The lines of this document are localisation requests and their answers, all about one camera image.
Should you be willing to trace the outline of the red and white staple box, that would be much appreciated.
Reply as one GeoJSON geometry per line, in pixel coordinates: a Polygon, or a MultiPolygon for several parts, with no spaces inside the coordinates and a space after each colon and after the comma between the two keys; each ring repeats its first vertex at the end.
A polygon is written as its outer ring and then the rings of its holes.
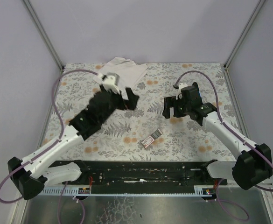
{"type": "Polygon", "coordinates": [[[144,148],[148,148],[156,139],[158,139],[163,132],[160,129],[157,129],[155,132],[153,132],[151,135],[149,135],[147,138],[145,138],[142,141],[142,145],[144,148]]]}

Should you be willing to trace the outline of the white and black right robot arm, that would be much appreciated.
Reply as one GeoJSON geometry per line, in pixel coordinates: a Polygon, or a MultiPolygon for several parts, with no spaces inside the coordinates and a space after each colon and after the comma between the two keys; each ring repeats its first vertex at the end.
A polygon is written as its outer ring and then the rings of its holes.
{"type": "Polygon", "coordinates": [[[175,96],[164,98],[162,115],[182,118],[189,116],[206,131],[213,133],[236,159],[235,162],[211,160],[206,170],[214,179],[234,180],[248,190],[273,175],[271,150],[266,144],[258,145],[220,117],[211,103],[203,103],[197,83],[179,84],[175,96]]]}

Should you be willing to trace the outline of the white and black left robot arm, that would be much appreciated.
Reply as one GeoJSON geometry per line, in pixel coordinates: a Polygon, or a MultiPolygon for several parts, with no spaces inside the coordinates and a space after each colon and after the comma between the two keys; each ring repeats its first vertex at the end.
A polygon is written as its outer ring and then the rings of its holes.
{"type": "Polygon", "coordinates": [[[81,168],[75,163],[60,166],[55,172],[48,168],[59,156],[99,131],[115,110],[135,110],[140,97],[131,88],[126,88],[126,93],[128,98],[123,99],[121,94],[101,88],[59,136],[22,159],[13,157],[8,161],[10,179],[23,199],[34,198],[49,182],[75,181],[80,177],[81,168]]]}

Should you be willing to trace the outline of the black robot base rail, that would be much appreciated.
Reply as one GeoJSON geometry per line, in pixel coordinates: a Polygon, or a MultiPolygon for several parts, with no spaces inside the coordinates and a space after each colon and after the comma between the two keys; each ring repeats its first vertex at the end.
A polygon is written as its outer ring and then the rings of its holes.
{"type": "Polygon", "coordinates": [[[81,176],[69,185],[91,185],[92,193],[191,193],[219,183],[208,162],[77,161],[81,176]]]}

